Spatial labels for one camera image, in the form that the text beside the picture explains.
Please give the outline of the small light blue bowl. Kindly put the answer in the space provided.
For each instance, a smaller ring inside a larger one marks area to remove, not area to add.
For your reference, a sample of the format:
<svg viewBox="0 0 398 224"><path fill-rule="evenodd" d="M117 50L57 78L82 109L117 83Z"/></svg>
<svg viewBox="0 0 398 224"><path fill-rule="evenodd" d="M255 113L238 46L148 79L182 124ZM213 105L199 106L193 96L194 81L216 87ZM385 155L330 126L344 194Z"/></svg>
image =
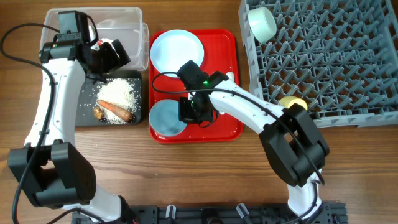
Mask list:
<svg viewBox="0 0 398 224"><path fill-rule="evenodd" d="M149 123L159 135L174 137L182 133L187 124L179 120L178 101L165 99L153 105L149 113Z"/></svg>

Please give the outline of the white plastic spoon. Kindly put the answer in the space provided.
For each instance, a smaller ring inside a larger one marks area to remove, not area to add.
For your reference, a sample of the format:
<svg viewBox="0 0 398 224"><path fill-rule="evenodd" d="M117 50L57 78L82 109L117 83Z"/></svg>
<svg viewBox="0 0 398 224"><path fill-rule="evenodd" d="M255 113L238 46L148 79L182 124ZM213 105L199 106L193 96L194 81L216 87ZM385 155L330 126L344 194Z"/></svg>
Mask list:
<svg viewBox="0 0 398 224"><path fill-rule="evenodd" d="M233 73L233 72L227 72L226 75L228 76L228 78L229 78L230 80L234 81L235 76L234 76L234 73Z"/></svg>

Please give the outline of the brown food scrap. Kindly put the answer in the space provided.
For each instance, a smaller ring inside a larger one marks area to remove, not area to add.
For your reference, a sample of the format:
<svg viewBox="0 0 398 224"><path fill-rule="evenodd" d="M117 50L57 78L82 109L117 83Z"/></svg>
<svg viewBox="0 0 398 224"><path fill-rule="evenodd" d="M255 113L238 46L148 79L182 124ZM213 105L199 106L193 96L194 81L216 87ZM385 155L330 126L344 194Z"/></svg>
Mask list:
<svg viewBox="0 0 398 224"><path fill-rule="evenodd" d="M103 110L99 106L93 108L93 116L98 121L103 121L106 119Z"/></svg>

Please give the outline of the orange carrot piece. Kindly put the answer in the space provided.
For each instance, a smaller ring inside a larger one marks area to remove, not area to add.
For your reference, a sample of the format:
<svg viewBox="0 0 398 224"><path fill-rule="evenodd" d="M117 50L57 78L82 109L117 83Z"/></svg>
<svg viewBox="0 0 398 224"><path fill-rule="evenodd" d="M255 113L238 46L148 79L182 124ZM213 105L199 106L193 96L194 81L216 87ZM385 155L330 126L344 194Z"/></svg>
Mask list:
<svg viewBox="0 0 398 224"><path fill-rule="evenodd" d="M97 100L97 103L102 106L103 108L109 110L110 112L112 112L113 114L115 114L118 118L120 118L121 120L125 121L125 122L129 122L133 115L130 111L118 106L118 105L114 105L112 103L108 103L107 101L104 100Z"/></svg>

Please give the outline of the large light blue plate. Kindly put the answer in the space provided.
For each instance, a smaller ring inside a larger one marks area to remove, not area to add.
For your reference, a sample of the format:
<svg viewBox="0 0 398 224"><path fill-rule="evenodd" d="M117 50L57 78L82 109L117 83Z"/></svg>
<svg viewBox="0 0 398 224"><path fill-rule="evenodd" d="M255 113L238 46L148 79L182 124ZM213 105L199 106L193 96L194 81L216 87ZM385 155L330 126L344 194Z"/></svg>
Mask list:
<svg viewBox="0 0 398 224"><path fill-rule="evenodd" d="M187 30L169 30L155 38L150 48L150 60L159 73L177 78L176 73L189 60L200 66L205 49L199 38Z"/></svg>

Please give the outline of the yellow plastic cup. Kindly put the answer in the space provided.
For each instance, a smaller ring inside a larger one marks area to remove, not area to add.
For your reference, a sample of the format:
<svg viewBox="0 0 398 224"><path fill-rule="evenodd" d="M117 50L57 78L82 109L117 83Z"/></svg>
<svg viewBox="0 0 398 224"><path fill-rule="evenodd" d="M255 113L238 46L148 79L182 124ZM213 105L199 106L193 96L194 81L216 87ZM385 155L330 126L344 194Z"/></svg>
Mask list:
<svg viewBox="0 0 398 224"><path fill-rule="evenodd" d="M290 108L294 104L300 105L305 110L308 110L307 103L303 99L298 98L296 96L284 96L278 102L278 105L281 105L285 108Z"/></svg>

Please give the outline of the green bowl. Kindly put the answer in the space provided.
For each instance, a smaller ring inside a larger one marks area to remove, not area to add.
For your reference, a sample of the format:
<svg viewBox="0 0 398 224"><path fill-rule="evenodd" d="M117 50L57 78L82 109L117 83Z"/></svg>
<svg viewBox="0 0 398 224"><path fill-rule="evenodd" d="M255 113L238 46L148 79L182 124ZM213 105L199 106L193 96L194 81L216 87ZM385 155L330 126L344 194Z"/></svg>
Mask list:
<svg viewBox="0 0 398 224"><path fill-rule="evenodd" d="M261 44L271 40L276 35L277 25L274 16L266 7L259 7L248 12L250 29Z"/></svg>

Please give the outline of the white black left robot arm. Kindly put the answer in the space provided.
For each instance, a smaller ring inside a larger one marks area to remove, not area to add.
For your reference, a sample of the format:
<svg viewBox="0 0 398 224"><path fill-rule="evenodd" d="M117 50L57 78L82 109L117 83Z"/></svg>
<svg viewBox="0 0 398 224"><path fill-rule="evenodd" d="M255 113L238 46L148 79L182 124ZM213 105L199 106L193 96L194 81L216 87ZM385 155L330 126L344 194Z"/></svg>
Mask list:
<svg viewBox="0 0 398 224"><path fill-rule="evenodd" d="M62 11L58 19L53 41L39 53L43 81L34 124L23 147L7 159L18 182L14 201L24 194L35 207L77 212L98 223L136 223L125 199L97 184L93 166L75 146L83 83L104 82L129 56L119 40L100 44L95 23L84 12Z"/></svg>

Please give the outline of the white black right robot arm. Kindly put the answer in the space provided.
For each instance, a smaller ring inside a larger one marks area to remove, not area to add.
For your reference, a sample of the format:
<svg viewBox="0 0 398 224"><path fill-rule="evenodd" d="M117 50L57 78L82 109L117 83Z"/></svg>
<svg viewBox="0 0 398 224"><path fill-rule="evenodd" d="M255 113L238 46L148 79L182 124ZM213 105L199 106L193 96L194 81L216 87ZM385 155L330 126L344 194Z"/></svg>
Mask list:
<svg viewBox="0 0 398 224"><path fill-rule="evenodd" d="M179 102L179 120L212 123L224 112L255 131L274 172L288 185L288 207L298 220L309 220L322 201L318 185L330 148L307 110L293 103L288 108L261 100L227 75L208 75L188 61L177 76L190 93Z"/></svg>

